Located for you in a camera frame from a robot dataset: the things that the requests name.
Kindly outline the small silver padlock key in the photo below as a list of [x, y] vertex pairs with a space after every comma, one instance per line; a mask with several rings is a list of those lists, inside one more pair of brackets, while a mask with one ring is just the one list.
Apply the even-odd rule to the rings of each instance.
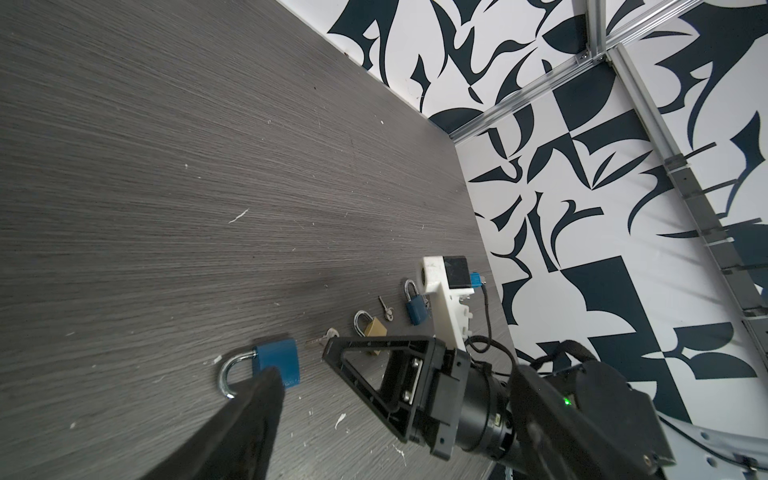
[[392, 321], [394, 320], [394, 308], [393, 308], [393, 307], [391, 307], [391, 306], [389, 306], [389, 305], [388, 305], [388, 304], [385, 302], [385, 300], [384, 300], [384, 298], [383, 298], [382, 296], [379, 296], [379, 297], [378, 297], [378, 300], [379, 300], [379, 303], [381, 304], [381, 307], [382, 307], [382, 310], [383, 310], [383, 314], [384, 314], [384, 317], [385, 317], [385, 319], [386, 319], [388, 322], [392, 322]]

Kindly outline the brass padlock with key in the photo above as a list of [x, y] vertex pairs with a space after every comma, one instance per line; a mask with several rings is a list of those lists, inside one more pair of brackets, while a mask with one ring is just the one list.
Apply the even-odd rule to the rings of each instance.
[[365, 310], [358, 310], [353, 318], [353, 328], [360, 337], [383, 337], [387, 335], [386, 326]]

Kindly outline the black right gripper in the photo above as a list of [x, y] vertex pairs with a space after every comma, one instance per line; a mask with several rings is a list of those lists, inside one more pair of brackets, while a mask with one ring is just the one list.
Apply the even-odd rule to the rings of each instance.
[[[422, 361], [426, 375], [419, 386], [420, 360], [413, 358]], [[451, 458], [471, 365], [466, 351], [439, 356], [434, 338], [424, 335], [335, 337], [322, 359], [399, 441]], [[378, 388], [363, 376], [373, 372], [384, 372]]]

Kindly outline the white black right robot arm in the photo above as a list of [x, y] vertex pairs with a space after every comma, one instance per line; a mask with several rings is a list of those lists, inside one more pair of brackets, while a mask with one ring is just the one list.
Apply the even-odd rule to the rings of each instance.
[[401, 442], [440, 459], [455, 450], [530, 479], [763, 479], [764, 439], [659, 413], [611, 366], [568, 342], [574, 366], [506, 381], [427, 336], [338, 337], [324, 361]]

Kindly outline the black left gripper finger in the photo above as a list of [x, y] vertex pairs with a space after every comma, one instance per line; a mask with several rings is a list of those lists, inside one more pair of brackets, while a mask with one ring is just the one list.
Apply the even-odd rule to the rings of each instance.
[[230, 399], [146, 479], [264, 479], [285, 397], [280, 372], [269, 367]]

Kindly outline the blue padlock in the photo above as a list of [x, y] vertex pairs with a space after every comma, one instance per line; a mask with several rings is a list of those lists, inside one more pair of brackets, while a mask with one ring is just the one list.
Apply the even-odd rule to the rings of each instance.
[[253, 376], [266, 369], [275, 368], [285, 388], [300, 384], [301, 374], [296, 341], [293, 338], [272, 340], [241, 349], [223, 361], [217, 373], [216, 385], [220, 393], [228, 399], [235, 396], [228, 382], [229, 372], [235, 365], [245, 361], [251, 362]]
[[406, 298], [406, 310], [411, 323], [414, 326], [423, 324], [429, 318], [429, 309], [424, 296], [419, 292], [414, 280], [405, 280], [404, 294]]

